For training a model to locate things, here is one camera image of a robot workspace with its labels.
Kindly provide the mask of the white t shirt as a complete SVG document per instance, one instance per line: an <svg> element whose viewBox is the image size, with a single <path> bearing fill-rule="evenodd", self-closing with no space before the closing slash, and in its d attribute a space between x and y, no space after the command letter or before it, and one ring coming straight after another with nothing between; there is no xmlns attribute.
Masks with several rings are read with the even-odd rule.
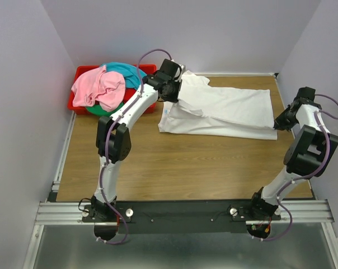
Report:
<svg viewBox="0 0 338 269"><path fill-rule="evenodd" d="M190 71L182 75L177 103L163 105L161 133L277 140L269 90L212 87Z"/></svg>

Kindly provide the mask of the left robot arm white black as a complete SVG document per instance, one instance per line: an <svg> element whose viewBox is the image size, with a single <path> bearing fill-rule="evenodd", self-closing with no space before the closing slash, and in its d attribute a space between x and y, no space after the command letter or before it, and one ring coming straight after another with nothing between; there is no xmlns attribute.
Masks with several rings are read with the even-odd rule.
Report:
<svg viewBox="0 0 338 269"><path fill-rule="evenodd" d="M83 218L111 221L120 218L115 209L116 187L122 161L132 148L130 131L142 114L157 100L176 103L185 66L164 59L159 70L140 78L140 86L114 115L98 120L96 147L100 172L90 205L80 207Z"/></svg>

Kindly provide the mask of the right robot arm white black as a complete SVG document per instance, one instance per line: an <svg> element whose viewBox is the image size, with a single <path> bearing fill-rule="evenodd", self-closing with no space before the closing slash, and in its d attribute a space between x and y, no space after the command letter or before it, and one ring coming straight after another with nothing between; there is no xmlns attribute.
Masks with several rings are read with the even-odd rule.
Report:
<svg viewBox="0 0 338 269"><path fill-rule="evenodd" d="M275 119L274 129L300 131L287 150L281 172L268 185L254 193L249 212L252 216L272 217L280 202L299 184L325 171L337 146L338 136L325 126L322 106L315 102L316 90L301 87L293 102Z"/></svg>

